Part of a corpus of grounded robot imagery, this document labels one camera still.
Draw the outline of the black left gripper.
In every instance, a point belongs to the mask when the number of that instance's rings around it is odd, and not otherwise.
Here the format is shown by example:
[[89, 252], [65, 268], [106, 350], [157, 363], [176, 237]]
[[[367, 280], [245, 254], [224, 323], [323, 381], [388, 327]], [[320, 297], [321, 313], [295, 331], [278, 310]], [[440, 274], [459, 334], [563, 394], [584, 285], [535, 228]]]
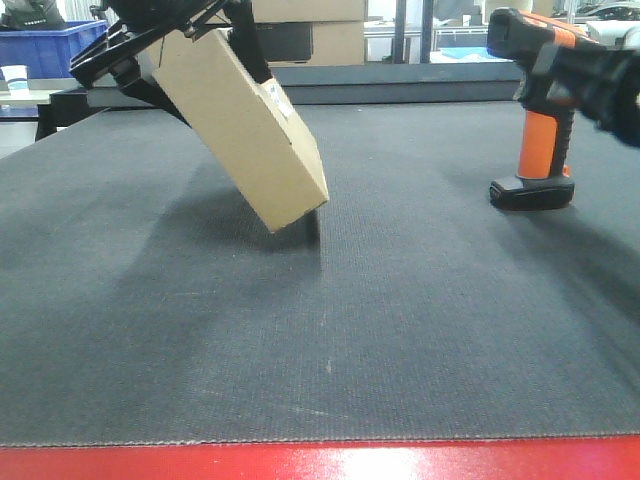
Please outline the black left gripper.
[[117, 21], [72, 58], [70, 74], [85, 89], [110, 75], [124, 95], [166, 111], [188, 124], [156, 82], [153, 67], [138, 55], [174, 30], [187, 38], [208, 27], [232, 27], [228, 41], [252, 79], [263, 84], [273, 78], [258, 38], [251, 1], [103, 1]]

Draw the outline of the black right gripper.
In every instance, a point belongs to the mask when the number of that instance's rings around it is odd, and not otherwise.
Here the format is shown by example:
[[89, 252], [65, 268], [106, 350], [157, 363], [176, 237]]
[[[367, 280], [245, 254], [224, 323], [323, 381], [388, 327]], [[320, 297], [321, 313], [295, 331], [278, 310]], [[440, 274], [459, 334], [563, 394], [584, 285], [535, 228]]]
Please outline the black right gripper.
[[532, 69], [544, 98], [578, 109], [620, 142], [639, 146], [639, 51], [544, 45]]

